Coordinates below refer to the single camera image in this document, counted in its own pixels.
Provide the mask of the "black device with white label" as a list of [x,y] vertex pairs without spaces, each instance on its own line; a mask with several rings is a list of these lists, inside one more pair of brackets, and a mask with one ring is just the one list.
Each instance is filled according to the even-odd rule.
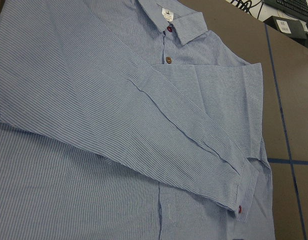
[[308,34],[299,20],[270,16],[263,22],[299,44],[308,46]]

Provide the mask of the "blue striped button shirt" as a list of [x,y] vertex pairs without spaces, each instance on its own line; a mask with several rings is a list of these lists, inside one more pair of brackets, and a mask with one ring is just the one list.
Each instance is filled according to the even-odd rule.
[[272,240],[262,112],[176,0],[8,0],[0,240]]

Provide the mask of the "black keyboard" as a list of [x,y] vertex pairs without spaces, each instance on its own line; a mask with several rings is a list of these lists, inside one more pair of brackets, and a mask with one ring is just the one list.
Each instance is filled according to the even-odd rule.
[[291,16],[308,19],[308,3],[306,0],[264,0],[263,2]]

